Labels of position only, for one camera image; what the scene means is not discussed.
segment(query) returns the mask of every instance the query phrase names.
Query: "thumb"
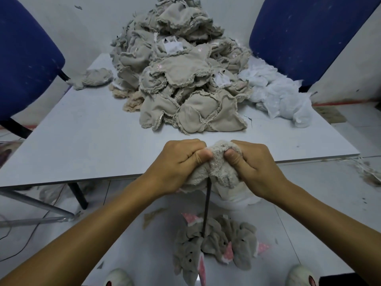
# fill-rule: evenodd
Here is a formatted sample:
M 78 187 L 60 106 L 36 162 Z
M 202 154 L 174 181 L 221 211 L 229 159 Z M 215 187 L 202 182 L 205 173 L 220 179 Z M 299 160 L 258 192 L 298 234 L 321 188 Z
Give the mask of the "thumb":
M 206 163 L 213 158 L 213 153 L 209 149 L 200 149 L 193 153 L 183 164 L 192 172 L 195 168 Z
M 247 176 L 253 168 L 243 159 L 243 157 L 237 153 L 234 149 L 228 149 L 224 153 L 226 161 L 238 172 L 238 174 L 244 178 Z

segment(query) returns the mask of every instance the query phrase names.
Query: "forearm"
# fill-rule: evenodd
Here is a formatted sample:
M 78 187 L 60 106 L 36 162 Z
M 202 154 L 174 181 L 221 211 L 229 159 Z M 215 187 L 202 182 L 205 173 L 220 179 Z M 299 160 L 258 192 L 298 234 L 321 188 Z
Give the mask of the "forearm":
M 381 284 L 381 234 L 290 183 L 275 204 L 341 257 L 369 285 Z
M 156 196 L 152 181 L 139 178 L 0 281 L 1 286 L 81 285 L 130 223 Z

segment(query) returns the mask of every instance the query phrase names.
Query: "white table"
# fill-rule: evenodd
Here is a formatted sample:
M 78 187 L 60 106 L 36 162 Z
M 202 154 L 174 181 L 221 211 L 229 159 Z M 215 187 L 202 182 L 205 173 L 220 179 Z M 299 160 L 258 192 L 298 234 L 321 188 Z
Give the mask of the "white table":
M 108 54 L 90 68 L 105 67 L 116 74 Z M 169 140 L 199 138 L 207 145 L 220 139 L 268 146 L 276 162 L 345 157 L 359 154 L 319 114 L 311 126 L 295 128 L 290 120 L 270 120 L 250 106 L 248 128 L 236 132 L 185 135 L 170 125 L 143 129 L 139 112 L 122 110 L 125 100 L 112 97 L 107 86 L 70 89 L 0 170 L 0 187 L 41 185 L 95 178 L 128 177 L 145 172 Z

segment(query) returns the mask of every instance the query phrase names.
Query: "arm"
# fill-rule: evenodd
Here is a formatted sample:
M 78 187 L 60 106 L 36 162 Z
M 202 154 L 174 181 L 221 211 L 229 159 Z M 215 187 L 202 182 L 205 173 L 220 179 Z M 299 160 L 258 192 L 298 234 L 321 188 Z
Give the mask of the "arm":
M 293 216 L 343 259 L 369 285 L 381 284 L 381 234 L 327 206 L 288 181 L 263 144 L 232 141 L 242 150 L 226 160 L 257 196 Z
M 99 208 L 0 280 L 0 286 L 81 285 L 130 223 L 155 199 L 175 192 L 212 157 L 198 139 L 170 141 L 150 168 Z

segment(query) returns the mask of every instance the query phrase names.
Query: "chair backrest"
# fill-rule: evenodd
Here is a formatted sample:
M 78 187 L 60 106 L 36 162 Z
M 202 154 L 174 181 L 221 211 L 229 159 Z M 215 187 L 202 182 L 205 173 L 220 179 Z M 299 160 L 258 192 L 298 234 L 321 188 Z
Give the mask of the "chair backrest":
M 303 86 L 318 81 L 381 0 L 265 0 L 253 53 Z
M 50 86 L 65 59 L 17 0 L 0 0 L 0 120 L 24 110 Z

